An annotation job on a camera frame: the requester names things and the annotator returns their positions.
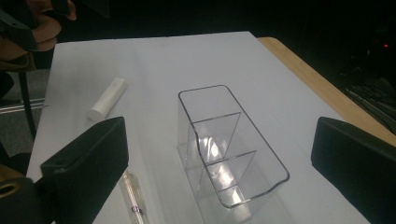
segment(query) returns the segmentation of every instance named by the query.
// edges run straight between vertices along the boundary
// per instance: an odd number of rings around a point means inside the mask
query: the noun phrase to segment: dark background
[[[393,0],[109,0],[109,19],[73,2],[77,21],[54,15],[63,26],[59,42],[250,31],[279,39],[340,89],[367,76],[393,83]],[[51,55],[37,56],[38,67],[50,67]],[[362,63],[369,72],[352,76]]]

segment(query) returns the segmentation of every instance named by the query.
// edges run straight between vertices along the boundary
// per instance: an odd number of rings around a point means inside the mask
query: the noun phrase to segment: pen
[[[134,217],[133,224],[149,224],[137,178],[125,170],[121,177],[121,183],[131,206]]]

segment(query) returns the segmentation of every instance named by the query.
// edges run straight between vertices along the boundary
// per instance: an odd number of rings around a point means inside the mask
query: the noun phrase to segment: white table surface
[[[151,224],[202,223],[177,155],[177,94],[218,84],[290,172],[249,223],[368,223],[311,165],[318,118],[341,117],[248,32],[58,44],[28,177],[37,181],[39,165],[94,124],[87,111],[115,77],[129,86],[108,118],[125,117]],[[119,186],[95,223],[131,223]]]

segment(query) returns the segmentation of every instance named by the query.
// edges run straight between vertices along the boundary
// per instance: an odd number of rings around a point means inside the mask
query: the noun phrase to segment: clear plastic organizer
[[[290,174],[226,86],[182,91],[177,151],[204,223],[244,223]]]

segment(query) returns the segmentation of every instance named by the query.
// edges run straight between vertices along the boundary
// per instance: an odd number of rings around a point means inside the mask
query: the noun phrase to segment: clear pen
[[[131,212],[133,214],[133,224],[149,224],[146,207],[143,203],[142,195],[140,192],[139,183],[137,178],[125,170],[121,177],[121,188],[124,191],[124,195],[127,198],[127,202],[131,206]]]

